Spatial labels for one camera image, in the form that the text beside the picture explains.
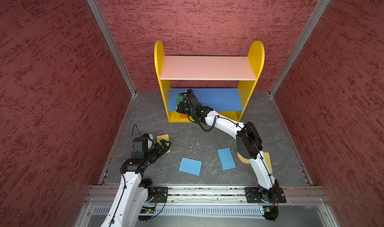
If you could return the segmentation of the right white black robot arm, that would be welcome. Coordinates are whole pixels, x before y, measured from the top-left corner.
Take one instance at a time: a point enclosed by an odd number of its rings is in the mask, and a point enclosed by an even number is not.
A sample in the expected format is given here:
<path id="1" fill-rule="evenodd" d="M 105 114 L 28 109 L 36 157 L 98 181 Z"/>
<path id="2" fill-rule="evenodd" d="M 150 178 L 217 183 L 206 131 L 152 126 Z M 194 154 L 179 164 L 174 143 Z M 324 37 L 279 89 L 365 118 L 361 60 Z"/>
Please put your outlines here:
<path id="1" fill-rule="evenodd" d="M 262 139 L 253 123 L 237 122 L 208 106 L 202 106 L 191 89 L 178 94 L 176 105 L 177 113 L 186 115 L 190 122 L 197 124 L 203 131 L 210 132 L 217 128 L 234 138 L 241 160 L 247 160 L 256 174 L 262 201 L 277 201 L 280 185 L 268 168 Z"/>

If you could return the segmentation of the yellow sponge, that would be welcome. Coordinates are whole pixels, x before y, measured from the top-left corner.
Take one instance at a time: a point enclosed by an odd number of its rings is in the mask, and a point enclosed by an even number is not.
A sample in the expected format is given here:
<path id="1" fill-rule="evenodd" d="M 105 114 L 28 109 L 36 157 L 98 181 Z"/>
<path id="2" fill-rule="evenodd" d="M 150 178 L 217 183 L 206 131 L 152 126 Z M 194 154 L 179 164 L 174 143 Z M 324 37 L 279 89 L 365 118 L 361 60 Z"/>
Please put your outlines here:
<path id="1" fill-rule="evenodd" d="M 168 134 L 164 134 L 164 135 L 158 135 L 157 136 L 157 142 L 159 144 L 162 144 L 162 141 L 165 143 L 165 145 L 168 147 L 168 151 L 166 153 L 170 153 L 171 152 L 171 142 L 170 142 L 170 138 L 169 138 L 169 135 Z"/>

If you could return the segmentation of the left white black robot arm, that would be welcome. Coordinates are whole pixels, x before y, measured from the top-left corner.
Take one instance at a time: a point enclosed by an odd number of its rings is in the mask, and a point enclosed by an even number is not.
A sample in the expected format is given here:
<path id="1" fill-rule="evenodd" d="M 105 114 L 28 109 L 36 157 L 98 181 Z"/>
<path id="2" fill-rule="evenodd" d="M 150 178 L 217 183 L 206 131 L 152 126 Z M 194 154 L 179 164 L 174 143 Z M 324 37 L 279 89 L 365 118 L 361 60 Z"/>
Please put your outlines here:
<path id="1" fill-rule="evenodd" d="M 162 139 L 154 143 L 150 137 L 141 136 L 133 140 L 133 151 L 120 168 L 121 182 L 114 202 L 102 223 L 103 227 L 134 227 L 145 202 L 154 196 L 151 179 L 143 179 L 150 164 L 167 153 L 172 146 Z"/>

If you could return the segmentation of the tan orange-backed sponge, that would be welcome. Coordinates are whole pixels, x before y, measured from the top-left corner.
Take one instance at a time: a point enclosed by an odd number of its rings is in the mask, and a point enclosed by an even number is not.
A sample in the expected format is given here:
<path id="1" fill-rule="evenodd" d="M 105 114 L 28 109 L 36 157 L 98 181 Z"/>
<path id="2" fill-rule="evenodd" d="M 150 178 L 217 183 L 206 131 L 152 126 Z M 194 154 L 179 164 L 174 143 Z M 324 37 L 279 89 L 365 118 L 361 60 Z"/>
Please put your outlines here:
<path id="1" fill-rule="evenodd" d="M 186 115 L 186 114 L 179 114 L 179 119 L 180 120 L 185 120 L 185 121 L 188 121 L 189 119 L 188 119 L 188 116 Z"/>

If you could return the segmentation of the yellow sponge near right arm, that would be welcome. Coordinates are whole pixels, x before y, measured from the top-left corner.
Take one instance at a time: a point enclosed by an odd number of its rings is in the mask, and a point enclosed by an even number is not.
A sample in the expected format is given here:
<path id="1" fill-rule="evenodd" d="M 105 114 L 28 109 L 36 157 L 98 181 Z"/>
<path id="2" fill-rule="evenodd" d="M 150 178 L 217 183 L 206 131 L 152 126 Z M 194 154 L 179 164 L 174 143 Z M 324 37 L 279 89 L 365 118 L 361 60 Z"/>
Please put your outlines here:
<path id="1" fill-rule="evenodd" d="M 270 159 L 270 154 L 268 152 L 264 152 L 264 159 L 266 161 L 266 164 L 268 166 L 268 169 L 270 171 L 271 174 L 273 174 L 273 170 L 272 170 L 272 165 L 271 165 L 271 159 Z"/>

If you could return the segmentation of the bright green sponge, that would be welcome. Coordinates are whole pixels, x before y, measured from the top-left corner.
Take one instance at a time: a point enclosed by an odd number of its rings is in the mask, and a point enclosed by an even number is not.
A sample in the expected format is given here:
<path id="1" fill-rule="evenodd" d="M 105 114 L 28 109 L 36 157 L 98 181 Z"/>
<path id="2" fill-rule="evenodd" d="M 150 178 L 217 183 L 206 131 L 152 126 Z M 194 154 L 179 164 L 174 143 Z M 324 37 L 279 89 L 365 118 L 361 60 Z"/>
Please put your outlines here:
<path id="1" fill-rule="evenodd" d="M 178 107 L 179 104 L 183 102 L 183 100 L 184 100 L 184 96 L 178 94 L 177 97 L 176 97 L 176 107 Z"/>

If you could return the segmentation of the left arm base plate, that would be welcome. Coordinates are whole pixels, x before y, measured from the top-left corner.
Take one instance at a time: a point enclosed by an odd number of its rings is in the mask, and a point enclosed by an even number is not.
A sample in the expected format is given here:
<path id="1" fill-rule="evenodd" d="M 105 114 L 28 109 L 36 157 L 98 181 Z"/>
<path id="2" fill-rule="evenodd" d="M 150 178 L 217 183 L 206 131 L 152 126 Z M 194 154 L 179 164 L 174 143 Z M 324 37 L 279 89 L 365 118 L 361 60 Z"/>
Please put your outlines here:
<path id="1" fill-rule="evenodd" d="M 166 203 L 168 199 L 168 187 L 151 187 L 148 191 L 148 198 L 145 203 Z"/>

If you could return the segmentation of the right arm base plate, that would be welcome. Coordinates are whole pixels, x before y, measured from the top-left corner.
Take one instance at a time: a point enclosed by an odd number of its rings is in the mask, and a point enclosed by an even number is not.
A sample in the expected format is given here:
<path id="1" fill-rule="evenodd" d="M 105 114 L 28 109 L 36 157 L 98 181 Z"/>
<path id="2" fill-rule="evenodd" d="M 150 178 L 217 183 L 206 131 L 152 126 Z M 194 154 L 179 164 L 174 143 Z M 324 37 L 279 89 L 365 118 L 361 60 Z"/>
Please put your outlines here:
<path id="1" fill-rule="evenodd" d="M 247 203 L 257 204 L 285 204 L 287 202 L 285 194 L 282 188 L 265 190 L 259 187 L 246 187 L 245 195 Z"/>

